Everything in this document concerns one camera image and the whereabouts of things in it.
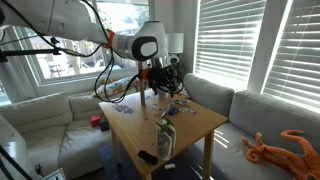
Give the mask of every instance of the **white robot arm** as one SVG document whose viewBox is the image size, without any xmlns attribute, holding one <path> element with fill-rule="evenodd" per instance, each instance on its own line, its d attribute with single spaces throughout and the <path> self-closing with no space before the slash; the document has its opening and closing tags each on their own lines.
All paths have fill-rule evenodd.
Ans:
<svg viewBox="0 0 320 180">
<path fill-rule="evenodd" d="M 27 19 L 36 31 L 71 40 L 111 44 L 123 58 L 146 61 L 167 56 L 165 31 L 160 22 L 146 22 L 134 36 L 110 36 L 94 22 L 88 8 L 79 0 L 0 0 L 0 29 L 29 27 L 10 5 Z"/>
</svg>

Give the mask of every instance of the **wooden table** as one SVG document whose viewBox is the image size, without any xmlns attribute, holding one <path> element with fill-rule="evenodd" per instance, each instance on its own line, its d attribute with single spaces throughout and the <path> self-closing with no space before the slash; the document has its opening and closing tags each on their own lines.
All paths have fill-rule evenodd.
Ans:
<svg viewBox="0 0 320 180">
<path fill-rule="evenodd" d="M 119 104 L 101 102 L 100 107 L 109 121 L 116 162 L 121 163 L 117 139 L 123 144 L 131 161 L 137 168 L 142 179 L 152 179 L 151 173 L 162 166 L 166 161 L 159 159 L 156 165 L 151 165 L 138 157 L 140 150 L 152 155 L 156 153 L 156 122 L 161 123 L 162 112 L 159 109 L 166 107 L 171 98 L 158 99 L 153 91 L 145 92 L 146 105 L 141 105 L 140 93 L 126 96 Z M 175 95 L 174 99 L 184 99 Z M 116 107 L 123 105 L 133 109 L 132 113 L 118 112 Z M 205 137 L 203 179 L 210 179 L 213 131 L 227 121 L 227 118 L 215 113 L 194 102 L 188 104 L 189 108 L 196 110 L 196 114 L 179 112 L 170 117 L 176 130 L 176 146 L 172 157 L 175 157 L 202 137 Z"/>
</svg>

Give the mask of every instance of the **window blinds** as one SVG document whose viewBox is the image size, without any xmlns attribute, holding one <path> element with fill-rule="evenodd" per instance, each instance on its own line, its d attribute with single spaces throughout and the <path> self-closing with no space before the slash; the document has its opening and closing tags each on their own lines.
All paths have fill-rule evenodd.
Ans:
<svg viewBox="0 0 320 180">
<path fill-rule="evenodd" d="M 264 95 L 320 110 L 320 1 L 295 0 Z"/>
<path fill-rule="evenodd" d="M 265 4 L 265 0 L 202 0 L 194 73 L 245 89 Z"/>
</svg>

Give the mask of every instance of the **pillow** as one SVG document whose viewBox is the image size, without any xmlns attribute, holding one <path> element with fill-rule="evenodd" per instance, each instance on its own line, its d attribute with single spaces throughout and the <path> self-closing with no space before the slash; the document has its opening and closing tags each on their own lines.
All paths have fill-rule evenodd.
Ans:
<svg viewBox="0 0 320 180">
<path fill-rule="evenodd" d="M 105 97 L 105 93 L 104 93 L 104 88 L 105 88 L 105 92 L 107 94 L 108 97 L 121 93 L 123 91 L 126 90 L 126 87 L 128 86 L 130 80 L 132 77 L 127 77 L 127 78 L 123 78 L 123 79 L 119 79 L 117 81 L 114 81 L 112 83 L 109 84 L 102 84 L 98 89 L 97 89 L 97 94 L 99 95 L 99 97 L 103 98 Z M 131 87 L 135 87 L 138 85 L 139 80 L 135 79 L 132 84 Z"/>
</svg>

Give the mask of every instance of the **stuffed toy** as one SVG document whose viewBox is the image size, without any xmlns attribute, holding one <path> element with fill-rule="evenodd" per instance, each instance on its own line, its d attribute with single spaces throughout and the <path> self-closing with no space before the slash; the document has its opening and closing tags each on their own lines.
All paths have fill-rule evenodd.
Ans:
<svg viewBox="0 0 320 180">
<path fill-rule="evenodd" d="M 305 155 L 298 156 L 288 150 L 266 145 L 262 142 L 261 133 L 256 134 L 256 145 L 250 145 L 246 138 L 242 142 L 249 147 L 247 159 L 258 163 L 260 157 L 280 167 L 291 170 L 296 176 L 295 180 L 320 180 L 320 157 L 312 148 L 311 144 L 304 138 L 292 134 L 303 133 L 300 130 L 286 130 L 281 137 L 299 143 Z"/>
</svg>

